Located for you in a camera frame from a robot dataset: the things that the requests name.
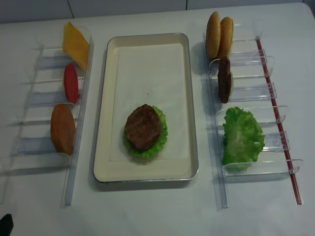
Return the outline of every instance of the metal tray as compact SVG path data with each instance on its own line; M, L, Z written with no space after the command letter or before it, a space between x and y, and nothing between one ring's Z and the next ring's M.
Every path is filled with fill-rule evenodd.
M166 115L168 140L150 162L123 143L128 116L143 105ZM99 182L190 180L198 171L189 41L181 33L115 37L107 46L95 148Z

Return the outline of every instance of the bun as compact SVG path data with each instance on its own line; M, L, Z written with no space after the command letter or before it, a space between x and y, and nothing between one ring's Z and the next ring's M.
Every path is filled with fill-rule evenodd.
M206 50L210 59L216 58L221 37L220 16L217 11L208 20L206 32Z
M220 40L220 47L217 54L217 58L220 59L222 57L227 57L231 45L232 45L232 38L233 38L233 20L229 17L225 17L221 21L221 40Z
M71 109L66 104L57 104L50 121L50 136L56 151L71 155L74 134L75 124Z

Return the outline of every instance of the black object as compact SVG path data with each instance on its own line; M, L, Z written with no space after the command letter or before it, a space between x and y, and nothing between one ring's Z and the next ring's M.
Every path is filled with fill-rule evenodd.
M10 236L13 229L13 219L11 214L7 214L0 220L0 236Z

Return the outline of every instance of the red tomato slice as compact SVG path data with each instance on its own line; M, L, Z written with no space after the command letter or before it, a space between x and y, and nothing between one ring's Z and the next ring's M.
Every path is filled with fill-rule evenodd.
M78 76L74 65L71 63L65 67L63 74L63 86L68 102L76 103L79 93Z

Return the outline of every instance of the lettuce leaf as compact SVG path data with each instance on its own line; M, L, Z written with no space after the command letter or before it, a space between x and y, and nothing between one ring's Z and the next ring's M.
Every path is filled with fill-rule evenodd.
M147 150L144 151L138 151L133 148L133 146L128 142L126 138L126 131L124 132L124 142L125 146L127 147L129 153L137 158L143 158L143 159L150 159L154 156L156 156L162 149L164 148L164 145L167 141L167 124L166 124L166 117L164 113L157 108L156 106L152 106L152 108L155 110L155 112L158 114L159 119L161 120L161 133L157 139L157 141Z
M244 112L239 107L229 108L225 114L224 154L222 164L255 162L264 144L262 129L251 112ZM229 172L244 171L250 164L231 165Z

